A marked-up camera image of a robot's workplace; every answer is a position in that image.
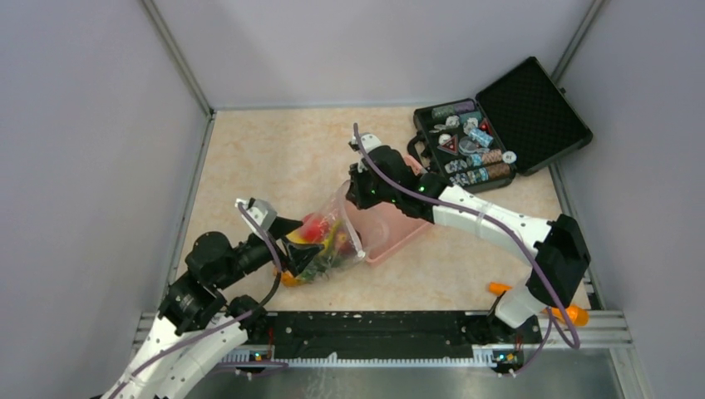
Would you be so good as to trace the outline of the red apple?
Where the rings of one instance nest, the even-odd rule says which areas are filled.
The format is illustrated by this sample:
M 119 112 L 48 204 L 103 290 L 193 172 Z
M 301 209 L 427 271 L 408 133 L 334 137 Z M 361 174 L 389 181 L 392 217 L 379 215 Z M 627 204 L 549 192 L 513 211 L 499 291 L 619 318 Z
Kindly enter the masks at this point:
M 331 223 L 321 214 L 311 213 L 303 218 L 300 236 L 307 244 L 322 244 L 330 235 Z

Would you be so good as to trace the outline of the orange toy pineapple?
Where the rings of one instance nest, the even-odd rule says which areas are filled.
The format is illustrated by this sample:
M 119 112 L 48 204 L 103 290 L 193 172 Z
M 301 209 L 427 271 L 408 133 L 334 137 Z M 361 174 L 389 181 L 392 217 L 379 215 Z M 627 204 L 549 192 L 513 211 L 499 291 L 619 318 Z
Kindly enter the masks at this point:
M 285 271 L 281 277 L 281 284 L 287 288 L 294 288 L 304 284 L 328 280 L 335 270 L 342 267 L 343 261 L 341 259 L 317 257 L 297 276 Z

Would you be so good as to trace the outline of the clear zip top bag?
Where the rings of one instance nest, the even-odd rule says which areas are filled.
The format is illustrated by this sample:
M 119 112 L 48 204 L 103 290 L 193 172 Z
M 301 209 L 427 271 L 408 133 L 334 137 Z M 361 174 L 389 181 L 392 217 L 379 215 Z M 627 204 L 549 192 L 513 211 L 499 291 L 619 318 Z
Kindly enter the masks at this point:
M 282 272 L 284 286 L 312 283 L 367 261 L 391 237 L 381 210 L 358 209 L 346 198 L 350 186 L 350 181 L 344 181 L 321 207 L 303 217 L 301 227 L 282 239 L 283 244 L 319 249 L 306 266 L 287 267 Z

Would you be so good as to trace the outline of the yellow banana bunch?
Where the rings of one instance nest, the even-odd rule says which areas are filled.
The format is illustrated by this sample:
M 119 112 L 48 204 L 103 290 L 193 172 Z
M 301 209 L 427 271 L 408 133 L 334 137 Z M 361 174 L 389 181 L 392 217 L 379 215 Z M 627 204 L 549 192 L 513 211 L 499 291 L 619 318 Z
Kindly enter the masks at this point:
M 340 232 L 338 230 L 338 225 L 331 223 L 331 233 L 328 236 L 328 238 L 323 242 L 323 245 L 325 246 L 324 251 L 336 251 L 334 248 L 334 240 L 336 238 L 336 233 Z M 306 244 L 304 240 L 300 236 L 300 230 L 301 228 L 295 230 L 294 232 L 290 233 L 287 235 L 287 238 L 291 240 L 294 243 L 299 243 L 299 244 Z

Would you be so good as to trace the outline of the pink plastic basket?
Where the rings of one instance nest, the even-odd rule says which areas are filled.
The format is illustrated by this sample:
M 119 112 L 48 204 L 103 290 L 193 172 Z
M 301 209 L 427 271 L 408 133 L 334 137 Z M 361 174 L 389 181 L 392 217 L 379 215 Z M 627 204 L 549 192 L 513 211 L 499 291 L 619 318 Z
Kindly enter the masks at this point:
M 344 209 L 361 245 L 352 261 L 354 264 L 379 265 L 431 227 L 423 219 L 407 217 L 389 203 L 358 209 L 346 200 Z

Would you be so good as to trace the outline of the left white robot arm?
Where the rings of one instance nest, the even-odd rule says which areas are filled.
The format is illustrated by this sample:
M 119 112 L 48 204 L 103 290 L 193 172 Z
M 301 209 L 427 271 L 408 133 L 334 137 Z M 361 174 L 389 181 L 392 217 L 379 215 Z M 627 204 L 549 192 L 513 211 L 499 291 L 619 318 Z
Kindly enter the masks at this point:
M 255 221 L 252 231 L 231 244 L 218 231 L 203 233 L 186 255 L 187 270 L 167 289 L 141 348 L 104 398 L 183 398 L 218 363 L 244 343 L 257 343 L 267 327 L 263 316 L 286 273 L 306 268 L 323 244 L 293 239 L 308 227 L 304 219 Z M 274 281 L 260 300 L 224 289 L 267 264 Z

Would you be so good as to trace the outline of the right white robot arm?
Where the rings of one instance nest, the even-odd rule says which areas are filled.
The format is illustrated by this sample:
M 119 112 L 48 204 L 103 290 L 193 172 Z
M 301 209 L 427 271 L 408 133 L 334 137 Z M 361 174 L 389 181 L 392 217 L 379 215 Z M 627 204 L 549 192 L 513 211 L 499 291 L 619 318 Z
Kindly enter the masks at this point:
M 359 209 L 391 204 L 410 218 L 473 234 L 530 267 L 526 282 L 501 294 L 493 307 L 487 330 L 494 340 L 510 342 L 526 319 L 544 310 L 572 322 L 568 308 L 591 260 L 574 218 L 548 220 L 503 208 L 440 175 L 415 173 L 388 145 L 357 151 L 347 197 Z

